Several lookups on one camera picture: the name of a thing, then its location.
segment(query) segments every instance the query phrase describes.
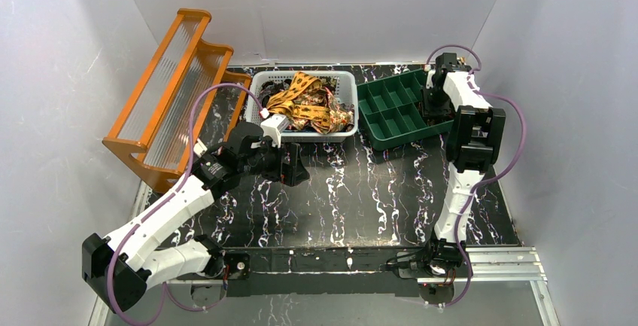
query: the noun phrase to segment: white plastic basket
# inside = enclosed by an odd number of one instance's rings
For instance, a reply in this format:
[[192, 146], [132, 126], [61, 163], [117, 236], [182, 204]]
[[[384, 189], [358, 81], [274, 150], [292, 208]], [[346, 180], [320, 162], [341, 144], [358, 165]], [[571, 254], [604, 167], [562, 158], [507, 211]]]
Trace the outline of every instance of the white plastic basket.
[[[251, 92], [257, 97], [261, 92], [262, 86], [269, 81], [284, 81], [293, 79], [296, 71], [285, 72], [259, 72], [253, 77]], [[316, 77], [335, 78], [337, 80], [335, 96], [340, 103], [346, 105], [354, 105], [354, 127], [347, 132], [320, 134], [306, 132], [285, 132], [281, 135], [283, 142], [295, 143], [340, 143], [347, 137], [352, 136], [359, 129], [359, 105], [357, 101], [357, 85], [354, 83], [354, 76], [349, 72], [305, 72], [306, 74]], [[261, 124], [262, 119], [259, 116], [259, 108], [255, 104], [253, 98], [248, 97], [246, 105], [246, 121], [249, 123]]]

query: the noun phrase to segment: white connector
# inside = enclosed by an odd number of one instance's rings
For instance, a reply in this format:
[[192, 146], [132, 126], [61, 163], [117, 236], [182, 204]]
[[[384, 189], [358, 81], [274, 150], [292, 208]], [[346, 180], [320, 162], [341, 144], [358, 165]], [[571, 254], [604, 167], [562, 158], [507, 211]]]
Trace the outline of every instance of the white connector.
[[272, 142], [279, 148], [281, 146], [281, 134], [290, 125], [288, 117], [282, 114], [273, 114], [261, 123], [263, 136], [270, 136]]
[[202, 142], [201, 140], [199, 140], [199, 138], [197, 139], [197, 142], [195, 143], [195, 147], [193, 147], [193, 152], [195, 154], [197, 154], [198, 156], [202, 156], [204, 155], [204, 153], [208, 150], [208, 148], [206, 147], [206, 145], [204, 144], [204, 142]]
[[260, 110], [260, 116], [262, 119], [268, 119], [268, 116], [270, 116], [270, 112], [268, 111], [268, 109], [262, 108]]

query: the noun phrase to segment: wire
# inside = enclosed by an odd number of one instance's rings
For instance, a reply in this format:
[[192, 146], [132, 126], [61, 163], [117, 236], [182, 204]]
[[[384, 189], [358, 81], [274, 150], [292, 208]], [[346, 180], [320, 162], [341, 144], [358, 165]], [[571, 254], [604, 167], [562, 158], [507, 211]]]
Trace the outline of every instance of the wire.
[[[204, 99], [204, 97], [208, 93], [210, 93], [213, 90], [219, 89], [221, 87], [234, 87], [236, 89], [240, 89], [241, 91], [248, 93], [248, 95], [255, 100], [260, 111], [263, 109], [263, 106], [260, 104], [259, 99], [255, 96], [255, 94], [253, 94], [250, 90], [246, 89], [245, 87], [241, 87], [237, 84], [231, 84], [231, 83], [222, 83], [222, 84], [217, 84], [212, 87], [209, 87], [208, 89], [204, 90], [201, 94], [199, 94], [199, 96], [193, 103], [192, 109], [190, 110], [190, 116], [188, 118], [188, 145], [191, 150], [195, 148], [195, 136], [193, 134], [193, 125], [194, 125], [195, 111], [197, 110], [197, 105], [202, 101], [202, 99]], [[159, 211], [171, 199], [173, 199], [175, 194], [179, 192], [179, 190], [184, 186], [184, 184], [186, 184], [186, 180], [188, 179], [190, 172], [193, 169], [193, 152], [190, 151], [188, 152], [188, 154], [189, 155], [188, 155], [188, 163], [187, 163], [186, 170], [184, 171], [184, 174], [181, 176], [180, 180], [178, 181], [175, 187], [175, 191], [170, 193], [169, 196], [166, 197], [163, 201], [159, 202], [157, 206], [153, 207], [144, 217], [142, 217], [140, 223], [134, 225], [129, 230], [129, 232], [122, 239], [122, 242], [120, 242], [120, 244], [117, 245], [115, 252], [113, 253], [113, 256], [111, 257], [111, 261], [108, 263], [108, 268], [106, 272], [106, 291], [108, 294], [108, 301], [111, 304], [111, 307], [113, 308], [113, 310], [115, 311], [115, 314], [118, 315], [127, 324], [130, 324], [132, 326], [148, 326], [149, 324], [152, 324], [153, 322], [155, 322], [155, 320], [157, 320], [157, 318], [160, 316], [160, 313], [162, 312], [162, 306], [164, 305], [164, 296], [165, 296], [164, 293], [166, 292], [166, 290], [168, 290], [168, 286], [165, 285], [163, 287], [162, 300], [159, 304], [159, 308], [157, 309], [157, 312], [155, 313], [155, 315], [153, 315], [153, 317], [148, 321], [134, 320], [130, 318], [128, 315], [126, 315], [124, 311], [122, 311], [122, 309], [120, 308], [120, 305], [117, 304], [117, 300], [115, 299], [115, 291], [113, 286], [113, 275], [115, 271], [115, 263], [117, 262], [117, 258], [120, 256], [120, 253], [122, 252], [122, 249], [124, 248], [124, 245], [129, 241], [131, 236], [135, 234], [136, 230], [140, 227], [140, 225], [144, 223], [151, 215], [154, 215], [157, 211]], [[170, 292], [169, 292], [169, 298], [171, 298], [171, 300], [175, 302]]]
[[507, 102], [508, 104], [510, 104], [514, 108], [514, 111], [516, 111], [516, 114], [518, 115], [518, 120], [521, 123], [521, 140], [519, 141], [518, 148], [516, 149], [516, 153], [514, 153], [514, 157], [509, 162], [508, 166], [501, 173], [499, 173], [498, 175], [494, 176], [493, 178], [485, 179], [483, 181], [480, 181], [479, 183], [474, 184], [474, 187], [472, 187], [469, 190], [470, 196], [467, 197], [467, 201], [463, 205], [463, 208], [461, 208], [461, 210], [459, 212], [459, 216], [457, 217], [457, 220], [454, 222], [454, 241], [457, 243], [457, 247], [459, 249], [459, 252], [460, 252], [461, 256], [463, 257], [463, 260], [467, 264], [467, 282], [465, 283], [465, 287], [463, 288], [463, 290], [461, 291], [459, 296], [457, 298], [453, 299], [452, 301], [450, 301], [449, 303], [445, 304], [446, 306], [452, 306], [455, 303], [459, 302], [465, 296], [465, 294], [469, 290], [470, 280], [472, 279], [472, 276], [473, 276], [472, 264], [469, 261], [469, 257], [467, 255], [467, 253], [465, 252], [465, 250], [463, 250], [463, 247], [460, 244], [460, 239], [458, 239], [458, 230], [459, 230], [461, 215], [470, 207], [470, 205], [472, 204], [472, 201], [474, 200], [474, 196], [476, 195], [476, 191], [480, 187], [482, 187], [484, 185], [487, 185], [487, 184], [490, 184], [490, 183], [494, 183], [495, 181], [498, 181], [499, 179], [501, 179], [502, 177], [507, 175], [507, 173], [509, 173], [512, 170], [512, 168], [514, 168], [514, 165], [518, 162], [518, 158], [520, 158], [521, 154], [523, 153], [523, 148], [525, 146], [525, 141], [527, 139], [527, 121], [525, 120], [525, 116], [523, 115], [523, 111], [518, 106], [518, 104], [516, 104], [516, 102], [514, 100], [512, 100], [512, 99], [510, 99], [508, 97], [505, 97], [505, 96], [489, 94], [489, 93], [483, 93], [474, 84], [473, 74], [475, 72], [478, 72], [478, 71], [481, 70], [482, 63], [481, 63], [481, 59], [479, 58], [479, 55], [477, 55], [469, 47], [465, 47], [465, 46], [462, 46], [462, 45], [456, 45], [456, 44], [443, 45], [441, 47], [436, 48], [430, 54], [430, 56], [427, 57], [426, 63], [430, 63], [430, 60], [432, 59], [432, 56], [434, 56], [434, 54], [437, 51], [439, 51], [439, 50], [441, 50], [441, 49], [443, 49], [445, 47], [458, 47], [460, 49], [463, 49], [463, 50], [468, 51], [469, 53], [471, 53], [472, 56], [474, 56], [474, 58], [476, 59], [476, 62], [478, 63], [478, 65], [477, 65], [476, 69], [471, 69], [469, 71], [468, 76], [467, 76], [467, 85], [470, 87], [470, 89], [472, 89], [475, 93], [477, 93], [480, 96], [486, 96], [488, 98], [499, 99], [501, 101], [504, 101], [504, 102]]
[[476, 59], [476, 68], [472, 68], [469, 70], [469, 74], [473, 75], [474, 72], [480, 72], [481, 68], [482, 68], [482, 62], [481, 59], [479, 58], [479, 55], [476, 55], [476, 53], [474, 52], [474, 50], [470, 49], [467, 46], [463, 46], [463, 45], [456, 45], [456, 44], [447, 44], [447, 45], [443, 45], [443, 46], [439, 46], [436, 49], [434, 49], [434, 51], [427, 57], [427, 60], [425, 60], [425, 66], [428, 66], [430, 64], [430, 60], [432, 59], [432, 56], [434, 56], [435, 53], [437, 53], [439, 50], [445, 49], [446, 47], [458, 47], [459, 49], [463, 49], [465, 51], [467, 51], [468, 53], [471, 53], [472, 56], [474, 56], [474, 59]]

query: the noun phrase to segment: black mounting bracket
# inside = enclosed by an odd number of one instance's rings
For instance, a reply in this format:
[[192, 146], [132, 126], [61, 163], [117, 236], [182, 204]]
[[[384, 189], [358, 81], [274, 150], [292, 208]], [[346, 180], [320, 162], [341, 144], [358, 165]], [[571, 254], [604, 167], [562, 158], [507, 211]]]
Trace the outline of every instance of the black mounting bracket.
[[487, 172], [498, 159], [504, 128], [503, 109], [459, 106], [445, 144], [448, 162], [454, 162], [460, 173], [465, 169]]

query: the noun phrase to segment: black marble surface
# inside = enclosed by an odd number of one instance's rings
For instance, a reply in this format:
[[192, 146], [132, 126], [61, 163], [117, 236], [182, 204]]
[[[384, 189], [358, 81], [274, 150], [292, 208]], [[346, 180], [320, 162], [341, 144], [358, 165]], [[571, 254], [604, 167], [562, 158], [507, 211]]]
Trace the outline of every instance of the black marble surface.
[[[357, 84], [418, 69], [413, 66], [306, 66], [274, 70], [342, 70]], [[254, 75], [273, 68], [230, 69]], [[222, 140], [238, 90], [221, 90], [200, 139]], [[447, 188], [445, 135], [387, 151], [370, 148], [361, 130], [341, 144], [304, 144], [310, 181], [285, 187], [256, 176], [182, 225], [163, 246], [208, 234], [226, 247], [411, 246], [423, 244]], [[150, 204], [158, 197], [151, 194]], [[468, 243], [518, 245], [498, 184], [479, 191], [469, 217]]]

